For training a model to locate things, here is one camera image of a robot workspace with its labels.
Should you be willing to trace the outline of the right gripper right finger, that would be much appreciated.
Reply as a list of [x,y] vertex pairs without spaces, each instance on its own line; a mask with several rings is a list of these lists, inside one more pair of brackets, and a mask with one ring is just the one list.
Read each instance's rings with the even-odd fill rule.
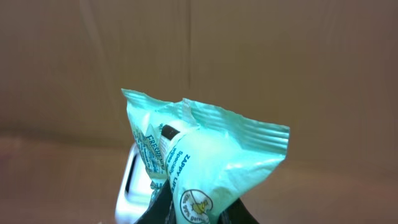
[[239,198],[224,210],[217,224],[259,224]]

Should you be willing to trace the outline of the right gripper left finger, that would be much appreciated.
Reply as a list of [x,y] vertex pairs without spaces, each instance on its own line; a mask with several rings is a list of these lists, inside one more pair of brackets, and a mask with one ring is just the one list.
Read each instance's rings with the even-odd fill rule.
[[174,223],[174,205],[170,183],[165,181],[149,208],[134,224],[168,224]]

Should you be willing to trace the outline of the teal wipes packet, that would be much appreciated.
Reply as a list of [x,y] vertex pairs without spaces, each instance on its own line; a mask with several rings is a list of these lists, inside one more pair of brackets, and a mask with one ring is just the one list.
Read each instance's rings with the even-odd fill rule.
[[290,129],[194,100],[123,90],[153,196],[170,189],[169,220],[217,223],[285,159]]

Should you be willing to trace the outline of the white barcode scanner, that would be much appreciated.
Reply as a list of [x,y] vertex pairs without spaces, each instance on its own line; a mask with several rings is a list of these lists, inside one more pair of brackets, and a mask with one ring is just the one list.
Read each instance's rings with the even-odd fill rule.
[[135,223],[149,208],[153,193],[151,179],[137,144],[131,147],[116,202],[116,223]]

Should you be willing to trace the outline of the cardboard back panel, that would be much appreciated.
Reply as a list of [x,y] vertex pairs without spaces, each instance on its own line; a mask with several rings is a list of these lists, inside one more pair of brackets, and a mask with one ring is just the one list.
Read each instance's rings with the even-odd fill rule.
[[1,129],[128,145],[122,89],[290,128],[289,157],[397,174],[397,2],[1,0]]

